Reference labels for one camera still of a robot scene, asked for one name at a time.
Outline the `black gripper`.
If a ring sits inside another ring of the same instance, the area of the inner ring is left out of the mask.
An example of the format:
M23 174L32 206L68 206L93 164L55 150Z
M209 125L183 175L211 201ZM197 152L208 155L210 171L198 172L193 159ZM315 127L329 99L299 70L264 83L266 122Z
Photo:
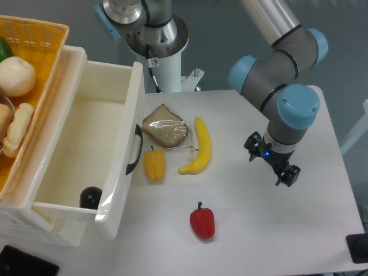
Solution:
M276 186L283 183L287 187L291 187L298 179L301 169L296 165L289 164L293 151L288 153L274 151L272 144L266 143L258 132L254 132L247 138L244 148L250 155L250 162L260 157L273 168L278 178L275 183Z

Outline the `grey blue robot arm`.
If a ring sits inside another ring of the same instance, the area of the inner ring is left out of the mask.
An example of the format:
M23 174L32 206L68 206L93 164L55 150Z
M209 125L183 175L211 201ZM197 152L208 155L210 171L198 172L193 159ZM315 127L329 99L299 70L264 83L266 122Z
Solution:
M250 159L262 158L272 167L278 183L291 186L300 169L289 159L320 107L317 93L293 80L326 56L328 42L317 29L304 29L285 1L244 1L243 5L273 49L263 60L239 59L228 75L231 87L269 121L265 133L253 133L244 146ZM143 64L148 92L195 88L181 74L189 31L173 14L171 1L102 1L94 11L105 32L114 40L124 38Z

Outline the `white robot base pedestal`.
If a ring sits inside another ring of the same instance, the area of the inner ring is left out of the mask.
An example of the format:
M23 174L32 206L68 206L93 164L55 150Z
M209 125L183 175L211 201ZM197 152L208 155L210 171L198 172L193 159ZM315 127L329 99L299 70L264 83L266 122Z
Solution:
M182 75L182 52L189 42L185 22L172 15L171 20L157 28L142 26L125 36L126 43L143 65L146 93L199 91L204 71L195 68Z

